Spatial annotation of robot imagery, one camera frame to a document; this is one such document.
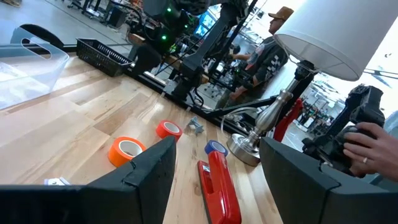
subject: red handle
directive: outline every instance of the red handle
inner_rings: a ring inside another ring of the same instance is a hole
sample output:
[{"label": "red handle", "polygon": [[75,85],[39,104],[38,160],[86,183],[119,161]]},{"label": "red handle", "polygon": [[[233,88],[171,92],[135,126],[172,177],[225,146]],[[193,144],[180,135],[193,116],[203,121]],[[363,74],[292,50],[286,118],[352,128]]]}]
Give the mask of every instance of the red handle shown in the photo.
[{"label": "red handle", "polygon": [[208,218],[212,224],[241,223],[241,212],[224,154],[209,153],[209,164],[198,162]]}]

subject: white lamp shade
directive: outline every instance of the white lamp shade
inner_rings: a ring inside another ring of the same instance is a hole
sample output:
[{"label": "white lamp shade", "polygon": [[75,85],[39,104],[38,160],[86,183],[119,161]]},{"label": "white lamp shade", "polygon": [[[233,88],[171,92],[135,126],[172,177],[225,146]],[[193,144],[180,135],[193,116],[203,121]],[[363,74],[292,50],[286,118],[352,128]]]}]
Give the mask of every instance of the white lamp shade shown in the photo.
[{"label": "white lamp shade", "polygon": [[398,16],[398,0],[307,0],[275,33],[299,60],[355,81]]}]

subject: orange tape roll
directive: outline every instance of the orange tape roll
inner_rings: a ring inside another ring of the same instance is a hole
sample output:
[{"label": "orange tape roll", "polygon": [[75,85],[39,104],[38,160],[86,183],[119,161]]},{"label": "orange tape roll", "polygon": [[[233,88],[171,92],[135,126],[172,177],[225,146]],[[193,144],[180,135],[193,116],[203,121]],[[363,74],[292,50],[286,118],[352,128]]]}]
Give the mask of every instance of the orange tape roll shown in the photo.
[{"label": "orange tape roll", "polygon": [[146,147],[137,139],[120,137],[114,140],[108,158],[114,166],[119,167],[145,150]]}]

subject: black plastic basket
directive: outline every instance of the black plastic basket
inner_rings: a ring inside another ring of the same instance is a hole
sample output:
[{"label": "black plastic basket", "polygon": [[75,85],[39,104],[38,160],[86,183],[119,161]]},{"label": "black plastic basket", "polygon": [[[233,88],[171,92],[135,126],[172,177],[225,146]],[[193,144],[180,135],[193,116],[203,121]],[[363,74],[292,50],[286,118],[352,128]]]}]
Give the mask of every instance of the black plastic basket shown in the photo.
[{"label": "black plastic basket", "polygon": [[122,75],[124,69],[132,63],[128,58],[95,39],[77,39],[76,54],[80,59],[111,77]]}]

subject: silver lamp base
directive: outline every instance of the silver lamp base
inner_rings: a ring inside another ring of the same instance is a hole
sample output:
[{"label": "silver lamp base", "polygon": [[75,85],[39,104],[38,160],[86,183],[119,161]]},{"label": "silver lamp base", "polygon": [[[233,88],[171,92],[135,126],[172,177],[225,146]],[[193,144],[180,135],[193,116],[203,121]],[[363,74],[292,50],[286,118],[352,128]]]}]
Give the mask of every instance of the silver lamp base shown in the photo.
[{"label": "silver lamp base", "polygon": [[259,149],[257,147],[247,147],[242,144],[245,137],[240,134],[232,134],[226,142],[229,150],[242,162],[249,166],[256,167],[260,163]]}]

